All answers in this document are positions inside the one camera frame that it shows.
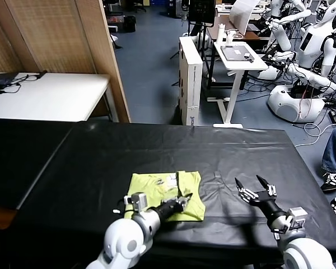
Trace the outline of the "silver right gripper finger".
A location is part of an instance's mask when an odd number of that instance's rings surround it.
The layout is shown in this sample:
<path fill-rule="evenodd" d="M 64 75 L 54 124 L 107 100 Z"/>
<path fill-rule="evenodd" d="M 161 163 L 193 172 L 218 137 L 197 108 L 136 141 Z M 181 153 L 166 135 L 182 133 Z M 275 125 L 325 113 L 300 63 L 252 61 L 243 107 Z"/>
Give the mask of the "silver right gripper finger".
<path fill-rule="evenodd" d="M 265 190 L 268 192 L 268 195 L 271 197 L 276 197 L 277 196 L 277 190 L 274 184 L 270 184 L 267 182 L 266 179 L 263 177 L 257 175 L 256 176 L 260 184 L 265 188 Z"/>
<path fill-rule="evenodd" d="M 244 188 L 243 184 L 237 178 L 235 178 L 235 183 L 239 192 L 239 196 L 243 201 L 250 202 L 255 199 L 255 193 L 249 189 Z"/>

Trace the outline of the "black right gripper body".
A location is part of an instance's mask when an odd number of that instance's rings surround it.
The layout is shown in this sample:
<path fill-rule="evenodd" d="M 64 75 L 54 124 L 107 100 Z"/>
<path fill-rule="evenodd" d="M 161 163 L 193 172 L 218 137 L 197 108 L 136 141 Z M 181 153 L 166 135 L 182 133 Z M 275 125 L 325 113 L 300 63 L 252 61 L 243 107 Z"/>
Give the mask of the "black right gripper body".
<path fill-rule="evenodd" d="M 258 207 L 264 216 L 267 218 L 267 224 L 272 224 L 281 216 L 286 216 L 287 213 L 283 211 L 276 203 L 276 196 L 270 196 L 267 191 L 257 192 L 257 198 L 251 198 L 249 205 Z"/>

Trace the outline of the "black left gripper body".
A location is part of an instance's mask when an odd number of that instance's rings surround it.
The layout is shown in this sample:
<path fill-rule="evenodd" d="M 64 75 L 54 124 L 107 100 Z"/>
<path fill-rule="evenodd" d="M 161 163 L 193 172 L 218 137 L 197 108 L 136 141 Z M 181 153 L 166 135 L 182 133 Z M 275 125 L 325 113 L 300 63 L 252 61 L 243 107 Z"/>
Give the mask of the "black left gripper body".
<path fill-rule="evenodd" d="M 156 207 L 156 212 L 160 218 L 160 221 L 166 221 L 175 213 L 181 213 L 184 211 L 184 206 L 178 200 L 170 200 L 163 202 Z"/>

